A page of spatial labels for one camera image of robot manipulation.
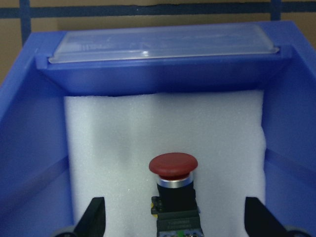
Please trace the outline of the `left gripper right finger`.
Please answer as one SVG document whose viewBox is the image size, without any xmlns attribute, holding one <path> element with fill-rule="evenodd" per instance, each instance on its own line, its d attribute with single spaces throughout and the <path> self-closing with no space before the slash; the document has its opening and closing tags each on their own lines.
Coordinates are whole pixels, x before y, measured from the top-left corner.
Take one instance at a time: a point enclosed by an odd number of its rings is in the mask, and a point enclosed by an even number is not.
<svg viewBox="0 0 316 237">
<path fill-rule="evenodd" d="M 244 227 L 249 237 L 285 237 L 285 227 L 257 197 L 246 197 Z"/>
</svg>

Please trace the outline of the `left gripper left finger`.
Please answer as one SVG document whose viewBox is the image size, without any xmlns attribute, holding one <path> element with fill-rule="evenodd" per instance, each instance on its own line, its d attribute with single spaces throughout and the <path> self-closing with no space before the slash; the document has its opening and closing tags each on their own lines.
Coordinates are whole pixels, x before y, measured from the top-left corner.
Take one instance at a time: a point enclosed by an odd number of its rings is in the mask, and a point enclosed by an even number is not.
<svg viewBox="0 0 316 237">
<path fill-rule="evenodd" d="M 77 237 L 102 237 L 106 229 L 105 200 L 94 197 L 74 228 Z"/>
</svg>

